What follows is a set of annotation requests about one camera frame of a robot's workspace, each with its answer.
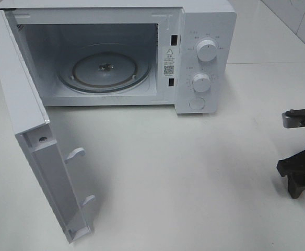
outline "black metal object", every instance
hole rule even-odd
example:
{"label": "black metal object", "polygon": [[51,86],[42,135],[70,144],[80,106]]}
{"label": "black metal object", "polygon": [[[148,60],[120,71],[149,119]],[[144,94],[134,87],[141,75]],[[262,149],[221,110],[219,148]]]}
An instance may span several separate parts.
{"label": "black metal object", "polygon": [[[286,111],[283,119],[287,128],[305,127],[305,109]],[[298,198],[305,190],[305,150],[280,160],[277,169],[282,177],[287,175],[289,194],[293,199]]]}

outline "control panel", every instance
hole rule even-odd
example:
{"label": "control panel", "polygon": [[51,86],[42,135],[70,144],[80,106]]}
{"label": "control panel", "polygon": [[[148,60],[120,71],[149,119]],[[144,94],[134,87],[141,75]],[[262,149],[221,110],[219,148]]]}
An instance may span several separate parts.
{"label": "control panel", "polygon": [[236,13],[185,13],[175,97],[177,113],[217,110]]}

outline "qr code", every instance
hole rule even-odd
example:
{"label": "qr code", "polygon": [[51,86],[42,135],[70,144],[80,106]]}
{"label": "qr code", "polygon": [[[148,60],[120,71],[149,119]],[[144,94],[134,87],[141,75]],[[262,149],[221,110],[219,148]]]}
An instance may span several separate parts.
{"label": "qr code", "polygon": [[165,65],[164,66],[164,75],[173,75],[174,65]]}

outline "timer knob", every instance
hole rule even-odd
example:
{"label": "timer knob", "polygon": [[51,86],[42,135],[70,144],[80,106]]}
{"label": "timer knob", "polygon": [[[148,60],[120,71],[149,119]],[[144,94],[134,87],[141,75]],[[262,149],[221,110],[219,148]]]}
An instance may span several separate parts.
{"label": "timer knob", "polygon": [[196,47],[196,54],[203,62],[209,62],[216,57],[216,43],[212,39],[201,41]]}
{"label": "timer knob", "polygon": [[192,80],[193,89],[198,93],[206,92],[210,89],[211,81],[205,73],[196,74]]}

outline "warning label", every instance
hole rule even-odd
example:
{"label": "warning label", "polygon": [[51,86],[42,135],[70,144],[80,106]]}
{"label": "warning label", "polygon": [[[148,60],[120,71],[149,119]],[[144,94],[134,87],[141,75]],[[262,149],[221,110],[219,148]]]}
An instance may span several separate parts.
{"label": "warning label", "polygon": [[175,76],[175,67],[177,65],[177,51],[176,48],[163,48],[163,73],[165,77]]}

